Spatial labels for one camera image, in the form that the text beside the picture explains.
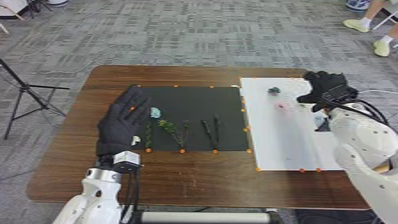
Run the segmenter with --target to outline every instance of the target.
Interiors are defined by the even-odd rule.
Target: gray carpet
[[[11,35],[0,33],[2,58],[29,82],[72,88],[54,98],[65,111],[104,64],[299,67],[344,72],[361,90],[397,91],[398,56],[381,58],[372,49],[392,24],[361,34],[342,26],[356,17],[344,0],[81,0],[54,12],[45,10],[34,20],[27,14],[25,22],[2,21],[11,30]],[[0,130],[17,94],[0,80]],[[397,97],[365,94],[388,117]],[[31,99],[22,105],[22,110],[36,106]],[[61,117],[38,113],[17,122],[11,139],[0,140],[2,224],[52,223],[63,207],[34,203],[25,195],[61,123]],[[296,223],[290,214],[283,210],[287,223]]]

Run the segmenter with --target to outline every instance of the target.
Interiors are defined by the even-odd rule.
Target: black mat
[[[209,121],[212,134],[216,134],[214,116],[221,118],[221,142],[219,150],[248,150],[248,133],[244,132],[246,121],[242,113],[242,98],[239,88],[232,87],[146,87],[143,92],[153,97],[153,106],[162,111],[162,118],[153,122],[153,150],[180,150],[180,145],[159,127],[159,120],[175,123],[178,130],[184,130],[184,121],[191,121],[187,140],[187,151],[214,150],[210,139],[205,133],[201,120]],[[134,149],[146,148],[146,125],[141,129],[141,143]]]

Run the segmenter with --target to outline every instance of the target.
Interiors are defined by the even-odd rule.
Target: black glove
[[[132,149],[132,140],[150,118],[150,109],[152,99],[143,96],[141,88],[130,86],[111,105],[107,115],[98,124],[98,156],[116,155]]]
[[[349,86],[344,74],[308,72],[303,77],[312,84],[313,90],[297,98],[299,103],[315,103],[313,112],[324,108],[335,108],[333,103],[344,104],[358,98],[358,89]]]

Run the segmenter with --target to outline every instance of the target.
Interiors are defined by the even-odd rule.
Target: pink object
[[[278,104],[278,107],[280,107],[281,109],[287,108],[283,103]]]

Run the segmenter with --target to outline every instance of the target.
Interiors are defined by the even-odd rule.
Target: tripod stand
[[[43,0],[27,0],[29,2],[29,11],[31,11],[31,16],[34,19],[34,12],[41,12],[41,6],[47,7],[49,11],[54,11],[47,5],[47,2],[43,2]]]
[[[41,111],[41,110],[50,110],[54,111],[56,114],[59,114],[61,116],[66,117],[65,112],[61,111],[61,109],[54,106],[54,104],[50,103],[52,97],[54,97],[54,93],[57,89],[65,89],[68,90],[70,88],[65,87],[57,87],[57,86],[43,86],[43,85],[31,85],[29,83],[25,83],[13,71],[13,69],[10,68],[10,65],[6,64],[4,60],[0,59],[0,66],[4,67],[6,71],[10,72],[18,85],[20,85],[20,94],[18,94],[18,98],[17,98],[17,105],[15,105],[15,109],[13,109],[13,115],[11,115],[11,119],[10,119],[10,125],[8,125],[8,130],[6,130],[6,135],[4,135],[4,139],[10,138],[10,132],[11,132],[11,128],[13,128],[13,123],[15,121],[24,118],[29,114],[33,114],[34,112]],[[43,98],[41,95],[34,92],[33,90],[34,88],[43,88],[43,89],[52,89],[49,98]],[[31,95],[31,97],[34,98],[34,101],[40,104],[40,108],[34,109],[31,112],[27,112],[25,114],[22,114],[20,116],[17,116],[17,112],[18,112],[18,107],[20,107],[20,102],[22,102],[22,96],[24,93],[27,93]]]

